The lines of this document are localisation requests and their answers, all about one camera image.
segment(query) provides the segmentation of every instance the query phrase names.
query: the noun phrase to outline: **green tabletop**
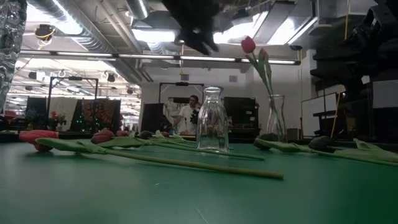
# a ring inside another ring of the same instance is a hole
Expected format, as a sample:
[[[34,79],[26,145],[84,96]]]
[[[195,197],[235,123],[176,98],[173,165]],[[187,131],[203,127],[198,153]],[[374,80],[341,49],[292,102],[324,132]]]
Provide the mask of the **green tabletop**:
[[[258,151],[265,161],[146,146],[135,153],[264,169],[284,180],[0,144],[0,223],[398,223],[398,169]]]

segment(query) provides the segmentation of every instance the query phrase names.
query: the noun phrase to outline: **empty glass bottle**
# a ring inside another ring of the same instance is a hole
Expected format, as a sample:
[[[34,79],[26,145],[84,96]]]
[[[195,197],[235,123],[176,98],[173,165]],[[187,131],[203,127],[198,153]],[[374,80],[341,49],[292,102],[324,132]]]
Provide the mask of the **empty glass bottle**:
[[[220,100],[222,87],[207,86],[200,108],[197,129],[197,148],[228,152],[228,117]]]
[[[273,141],[287,142],[287,131],[284,116],[284,95],[269,96],[269,117],[267,134]]]

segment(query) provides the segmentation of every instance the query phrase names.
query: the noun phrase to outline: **tulip stem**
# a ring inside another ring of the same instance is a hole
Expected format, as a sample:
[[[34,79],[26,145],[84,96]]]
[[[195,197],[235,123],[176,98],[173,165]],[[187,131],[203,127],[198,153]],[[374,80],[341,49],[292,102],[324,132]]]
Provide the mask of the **tulip stem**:
[[[244,174],[244,175],[255,175],[258,177],[268,177],[273,179],[280,179],[283,180],[284,176],[282,174],[276,174],[269,171],[264,170],[254,170],[254,169],[241,169],[235,167],[225,167],[225,166],[217,166],[211,164],[203,164],[199,162],[190,162],[190,161],[177,161],[173,159],[161,159],[151,156],[142,156],[133,154],[130,152],[122,152],[113,149],[107,149],[105,151],[106,154],[114,155],[114,156],[121,156],[131,159],[137,159],[141,161],[148,161],[148,162],[157,162],[161,164],[168,164],[168,165],[175,165],[175,166],[184,166],[184,167],[192,167],[192,168],[199,168],[199,169],[207,169],[207,170],[215,170],[220,172],[227,172],[231,174]]]

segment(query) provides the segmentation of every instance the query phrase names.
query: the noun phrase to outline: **glass vase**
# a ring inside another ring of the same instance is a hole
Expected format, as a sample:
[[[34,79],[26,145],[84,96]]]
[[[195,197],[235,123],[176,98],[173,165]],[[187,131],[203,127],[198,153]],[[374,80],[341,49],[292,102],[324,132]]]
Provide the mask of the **glass vase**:
[[[271,95],[269,100],[269,117],[267,122],[267,135],[279,142],[287,142],[287,131],[284,116],[284,95]]]
[[[228,117],[220,100],[222,87],[207,86],[197,126],[197,148],[228,152]]]

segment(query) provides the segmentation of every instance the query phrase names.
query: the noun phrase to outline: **red tulip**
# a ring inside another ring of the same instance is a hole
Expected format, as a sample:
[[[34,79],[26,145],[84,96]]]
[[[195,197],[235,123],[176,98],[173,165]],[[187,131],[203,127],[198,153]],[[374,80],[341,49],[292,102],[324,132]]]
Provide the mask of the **red tulip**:
[[[39,152],[47,152],[52,149],[49,146],[43,146],[36,142],[36,139],[39,138],[59,138],[58,133],[55,131],[46,131],[46,130],[33,130],[33,131],[24,131],[19,134],[19,139],[21,141],[28,142],[33,144]]]
[[[123,136],[129,136],[129,133],[127,131],[117,131],[116,135],[119,137],[123,137]]]
[[[268,58],[268,53],[265,49],[260,50],[260,54],[262,55],[262,59]]]
[[[94,144],[99,144],[102,142],[110,141],[112,140],[114,134],[110,130],[102,130],[98,133],[95,133],[94,136],[91,138],[91,142]]]
[[[244,53],[250,54],[254,51],[256,48],[256,44],[254,43],[253,39],[251,37],[246,37],[244,40],[241,42],[242,49]]]

